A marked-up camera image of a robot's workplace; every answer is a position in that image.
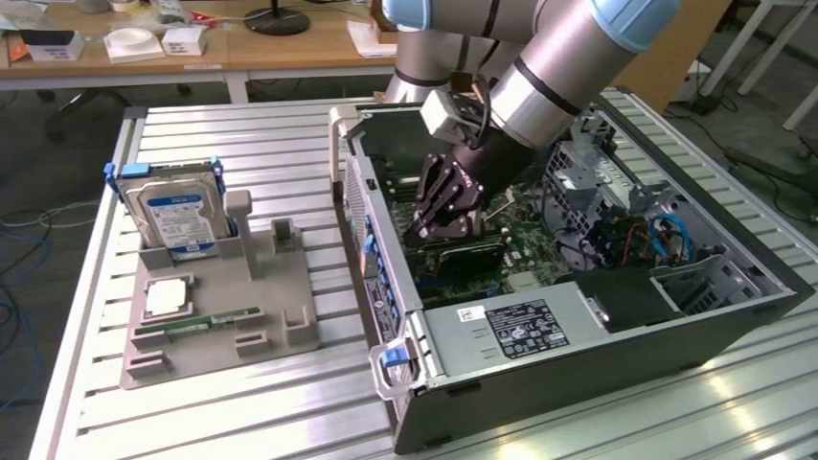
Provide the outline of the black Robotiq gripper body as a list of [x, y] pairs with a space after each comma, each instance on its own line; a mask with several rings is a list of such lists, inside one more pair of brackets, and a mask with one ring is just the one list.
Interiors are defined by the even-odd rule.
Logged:
[[535, 149], [517, 143], [501, 130], [489, 128], [479, 147], [457, 145], [444, 155], [459, 186], [453, 207], [479, 207], [501, 192], [529, 166]]

